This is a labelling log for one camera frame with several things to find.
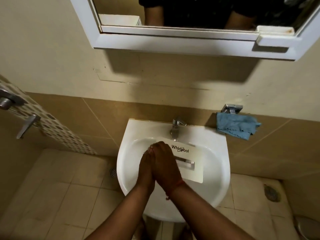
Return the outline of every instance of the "bathroom floor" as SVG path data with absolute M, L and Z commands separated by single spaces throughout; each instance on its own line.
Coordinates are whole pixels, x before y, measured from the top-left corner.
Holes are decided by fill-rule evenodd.
M 32 240 L 82 240 L 123 199 L 110 171 L 116 159 L 52 149 L 41 156 L 0 220 L 0 237 Z M 271 202 L 264 184 L 281 195 Z M 217 209 L 257 240 L 298 240 L 286 194 L 279 181 L 232 174 L 228 193 Z M 183 224 L 144 216 L 156 240 L 177 239 Z

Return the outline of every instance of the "sink basin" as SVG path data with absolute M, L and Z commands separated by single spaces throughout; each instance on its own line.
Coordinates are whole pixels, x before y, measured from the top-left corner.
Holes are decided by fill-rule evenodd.
M 117 159 L 117 175 L 125 195 L 134 187 L 143 153 L 157 137 L 171 139 L 172 124 L 129 119 Z M 230 183 L 230 163 L 225 135 L 204 126 L 180 126 L 178 141 L 194 145 L 203 154 L 203 183 L 185 180 L 210 205 L 216 207 Z M 156 183 L 144 213 L 154 219 L 184 222 L 182 215 Z

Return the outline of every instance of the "blue cloth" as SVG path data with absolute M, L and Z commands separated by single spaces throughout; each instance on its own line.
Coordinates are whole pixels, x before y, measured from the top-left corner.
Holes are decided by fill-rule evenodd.
M 241 139 L 249 140 L 260 125 L 256 118 L 249 115 L 217 113 L 217 131 Z

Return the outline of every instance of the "faucet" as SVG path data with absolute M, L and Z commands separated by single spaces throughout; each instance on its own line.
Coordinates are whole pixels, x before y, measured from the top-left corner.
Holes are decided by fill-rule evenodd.
M 185 121 L 183 121 L 179 116 L 173 119 L 172 121 L 172 129 L 170 130 L 170 134 L 172 136 L 172 140 L 178 141 L 179 136 L 179 125 L 187 125 Z

